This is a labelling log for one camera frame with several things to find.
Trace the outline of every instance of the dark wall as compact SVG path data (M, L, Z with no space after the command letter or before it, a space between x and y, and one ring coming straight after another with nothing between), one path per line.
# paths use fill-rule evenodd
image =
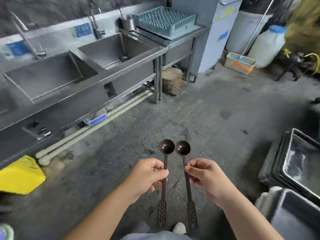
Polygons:
M120 6L130 6L153 0L94 0L102 12ZM89 15L88 0L0 0L0 37L16 33L7 14L7 8L25 23L37 23L39 27L83 18Z

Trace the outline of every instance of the blue dish rack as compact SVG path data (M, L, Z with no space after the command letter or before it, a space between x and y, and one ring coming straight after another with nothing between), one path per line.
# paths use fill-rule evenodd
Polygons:
M194 26L196 15L172 10L170 7L156 7L137 16L137 26L166 36L183 33Z

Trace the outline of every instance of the concrete floor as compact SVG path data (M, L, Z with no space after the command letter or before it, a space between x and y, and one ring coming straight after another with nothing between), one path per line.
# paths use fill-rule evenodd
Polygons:
M215 160L252 202L266 191L258 172L271 141L293 127L318 134L318 116L309 101L320 96L311 78L274 82L276 74L255 69L240 74L217 64L184 86L178 97L163 96L154 105L143 101L55 158L45 168L47 180L24 197L16 196L7 214L16 240L58 240L68 233L130 172L140 158L163 160L158 143L186 140L191 157ZM168 223L187 225L186 186L182 159L169 158ZM130 206L113 239L130 221L144 220L153 229L160 192L143 195ZM221 209L193 189L202 239L235 239Z

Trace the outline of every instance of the spoon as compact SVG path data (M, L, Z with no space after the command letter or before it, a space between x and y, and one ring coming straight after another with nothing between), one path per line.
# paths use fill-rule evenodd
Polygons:
M174 152L174 143L165 139L159 143L159 149L164 154L164 166L163 169L168 169L168 157L169 154ZM158 208L158 223L161 230L165 231L167 229L167 200L166 200L166 188L167 188L168 178L162 180L162 192L161 200L159 201Z
M176 152L180 156L182 156L183 166L185 167L187 165L187 155L191 151L190 144L185 140L181 140L176 144L175 149L176 149ZM184 170L184 175L186 177L186 193L188 196L188 203L186 205L186 209L188 212L189 227L190 229L192 229L194 235L199 235L199 225L198 225L196 206L192 200L189 174L185 170Z

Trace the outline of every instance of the white barrel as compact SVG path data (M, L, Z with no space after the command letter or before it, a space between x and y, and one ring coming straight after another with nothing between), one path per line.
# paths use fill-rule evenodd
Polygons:
M259 25L257 31L255 32L249 46L247 47L245 53L247 53L254 41L261 32L263 26L268 22L268 20L273 16L273 14L266 15L261 24ZM262 14L255 14L250 12L239 11L237 18L232 26L228 41L226 43L226 49L228 52L234 52L242 54L245 50L254 30L258 26L260 20L262 19Z
M266 32L260 34L254 42L247 57L256 60L256 68L269 65L285 44L287 28L271 25Z

